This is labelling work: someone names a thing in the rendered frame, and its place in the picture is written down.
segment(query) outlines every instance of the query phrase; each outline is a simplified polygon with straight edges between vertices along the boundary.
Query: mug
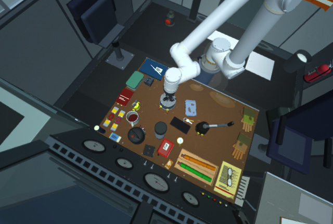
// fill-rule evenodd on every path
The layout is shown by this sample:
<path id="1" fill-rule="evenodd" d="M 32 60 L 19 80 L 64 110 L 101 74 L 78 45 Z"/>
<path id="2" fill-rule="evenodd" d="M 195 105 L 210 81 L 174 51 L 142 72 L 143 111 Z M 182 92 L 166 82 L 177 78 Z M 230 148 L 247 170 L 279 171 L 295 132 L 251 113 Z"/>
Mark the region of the mug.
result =
<path id="1" fill-rule="evenodd" d="M 126 120 L 132 125 L 132 128 L 134 125 L 139 123 L 139 115 L 135 111 L 130 111 L 126 115 Z"/>

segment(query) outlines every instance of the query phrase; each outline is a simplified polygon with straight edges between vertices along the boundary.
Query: dark floor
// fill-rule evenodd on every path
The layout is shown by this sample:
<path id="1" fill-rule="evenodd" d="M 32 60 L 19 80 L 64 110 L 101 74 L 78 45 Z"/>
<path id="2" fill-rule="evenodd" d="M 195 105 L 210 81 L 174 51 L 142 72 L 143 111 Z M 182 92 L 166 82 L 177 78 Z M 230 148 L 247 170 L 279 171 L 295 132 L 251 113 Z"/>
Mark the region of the dark floor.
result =
<path id="1" fill-rule="evenodd" d="M 122 71 L 105 62 L 113 51 L 110 49 L 62 109 L 93 127 L 102 121 L 126 86 L 128 78 L 139 68 L 146 57 L 167 67 L 176 67 L 169 53 L 170 47 L 186 38 L 199 22 L 193 24 L 186 20 L 186 16 L 175 13 L 175 26 L 167 27 L 164 24 L 167 12 L 167 8 L 151 3 L 120 38 L 120 47 L 135 55 L 125 70 Z M 236 39 L 239 39 L 244 32 L 243 29 L 228 23 L 222 25 L 218 30 Z M 190 55 L 191 58 L 195 59 L 202 55 L 209 43 L 209 40 L 205 40 Z M 227 86 L 224 84 L 225 81 L 216 79 L 210 84 L 214 89 L 257 108 L 260 112 L 254 132 L 269 139 L 265 111 L 279 106 L 291 107 L 293 105 L 296 74 L 288 74 L 283 71 L 283 59 L 267 53 L 261 48 L 256 48 L 255 51 L 275 61 L 271 81 L 245 70 L 240 76 L 229 80 Z M 281 177 L 282 169 L 282 164 L 274 160 L 271 164 L 267 164 L 249 155 L 244 173 L 262 177 L 263 173 L 268 171 Z M 261 187 L 262 180 L 251 178 L 246 199 L 254 208 L 257 208 Z M 243 209 L 250 223 L 253 223 L 255 211 L 247 203 L 244 203 Z"/>

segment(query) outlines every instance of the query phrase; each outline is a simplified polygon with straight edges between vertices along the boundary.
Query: orange marker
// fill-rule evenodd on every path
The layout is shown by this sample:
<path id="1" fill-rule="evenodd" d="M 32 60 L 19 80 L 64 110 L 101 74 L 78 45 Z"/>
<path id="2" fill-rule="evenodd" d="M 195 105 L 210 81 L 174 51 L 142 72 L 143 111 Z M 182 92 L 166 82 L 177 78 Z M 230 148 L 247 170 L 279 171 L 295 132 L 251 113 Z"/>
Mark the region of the orange marker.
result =
<path id="1" fill-rule="evenodd" d="M 203 167 L 205 167 L 205 168 L 208 168 L 208 169 L 210 169 L 210 170 L 213 170 L 213 171 L 216 170 L 216 168 L 214 168 L 213 166 L 208 165 L 207 163 L 203 163 L 202 161 L 199 161 L 199 160 L 197 160 L 197 159 L 194 159 L 194 158 L 192 158 L 192 157 L 190 157 L 190 156 L 188 156 L 188 155 L 184 155 L 184 154 L 182 154 L 181 156 L 182 156 L 183 158 L 185 158 L 186 160 L 192 161 L 193 163 L 196 163 L 196 164 L 198 164 L 198 165 L 200 165 L 200 166 L 203 166 Z"/>

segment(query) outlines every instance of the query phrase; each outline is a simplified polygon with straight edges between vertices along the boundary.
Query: brown tabletop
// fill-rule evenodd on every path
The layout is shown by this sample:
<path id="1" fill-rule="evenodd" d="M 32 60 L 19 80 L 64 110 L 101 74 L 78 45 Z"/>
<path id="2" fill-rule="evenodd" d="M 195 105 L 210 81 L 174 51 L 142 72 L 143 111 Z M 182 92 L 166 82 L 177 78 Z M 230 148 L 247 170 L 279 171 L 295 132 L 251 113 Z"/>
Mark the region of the brown tabletop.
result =
<path id="1" fill-rule="evenodd" d="M 142 82 L 135 91 L 126 87 L 130 91 L 133 91 L 134 95 L 126 107 L 115 103 L 106 114 L 105 118 L 100 123 L 100 126 L 106 129 L 104 136 L 110 137 L 111 133 L 113 133 L 113 131 L 111 131 L 112 124 L 117 120 L 119 112 L 121 110 L 125 111 L 124 117 L 121 119 L 117 129 L 114 131 L 115 134 L 122 137 L 119 144 L 164 169 L 166 169 L 164 165 L 171 160 L 173 164 L 169 169 L 170 172 L 231 203 L 234 203 L 240 179 L 238 180 L 235 196 L 231 198 L 214 191 L 215 184 L 220 173 L 222 162 L 227 162 L 240 169 L 241 173 L 239 177 L 241 178 L 251 144 L 248 145 L 243 154 L 239 153 L 241 154 L 241 158 L 238 156 L 238 159 L 234 158 L 233 153 L 235 153 L 235 148 L 233 146 L 237 143 L 239 133 L 243 133 L 252 140 L 259 111 L 195 80 L 189 80 L 179 85 L 178 90 L 175 93 L 176 105 L 167 113 L 164 109 L 158 109 L 160 97 L 164 93 L 163 84 L 164 77 L 161 81 L 154 79 L 151 87 L 145 85 L 144 82 Z M 128 131 L 132 128 L 132 126 L 126 120 L 126 114 L 132 110 L 132 104 L 135 100 L 140 102 L 140 109 L 137 111 L 139 115 L 139 123 L 136 124 L 135 127 L 139 127 L 141 125 L 147 133 L 143 143 L 137 145 L 129 141 L 127 137 Z M 196 101 L 196 116 L 187 117 L 185 115 L 186 100 Z M 118 107 L 119 110 L 114 115 L 110 125 L 106 128 L 103 126 L 103 123 L 111 114 L 114 107 Z M 241 121 L 244 107 L 255 111 L 254 125 L 250 131 L 247 130 L 249 132 L 245 131 L 246 128 L 243 129 L 243 122 Z M 187 134 L 184 134 L 170 125 L 173 117 L 177 117 L 180 120 L 183 120 L 186 117 L 194 121 L 193 124 L 186 122 L 186 124 L 190 126 L 190 130 Z M 163 141 L 163 139 L 157 139 L 155 137 L 155 124 L 159 121 L 164 122 L 167 126 L 164 138 L 174 144 L 167 158 L 157 154 L 157 150 Z M 235 124 L 231 127 L 210 128 L 207 134 L 200 137 L 200 135 L 196 135 L 195 126 L 202 121 L 205 121 L 210 125 L 229 123 L 231 121 Z M 181 146 L 177 143 L 178 138 L 183 138 L 184 140 Z M 143 155 L 143 150 L 146 144 L 155 147 L 153 157 Z M 203 178 L 199 178 L 177 165 L 177 160 L 179 160 L 181 153 L 185 152 L 189 156 L 194 155 L 194 158 L 217 168 L 215 171 L 212 171 L 196 164 L 191 165 L 191 167 L 212 178 L 211 182 L 208 182 Z"/>

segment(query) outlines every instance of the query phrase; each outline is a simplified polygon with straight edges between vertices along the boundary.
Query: green tube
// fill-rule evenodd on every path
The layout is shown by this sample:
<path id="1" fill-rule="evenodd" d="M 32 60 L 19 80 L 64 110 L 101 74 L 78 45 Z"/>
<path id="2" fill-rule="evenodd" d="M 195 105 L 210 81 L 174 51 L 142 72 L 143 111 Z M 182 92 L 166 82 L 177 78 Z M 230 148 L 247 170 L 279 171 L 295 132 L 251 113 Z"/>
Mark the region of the green tube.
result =
<path id="1" fill-rule="evenodd" d="M 200 173 L 199 171 L 196 171 L 194 168 L 189 167 L 188 165 L 181 163 L 181 167 L 185 168 L 186 170 L 190 171 L 191 173 L 194 173 L 195 175 L 205 179 L 208 182 L 212 181 L 212 178 L 209 178 L 208 176 L 205 176 L 204 174 Z"/>

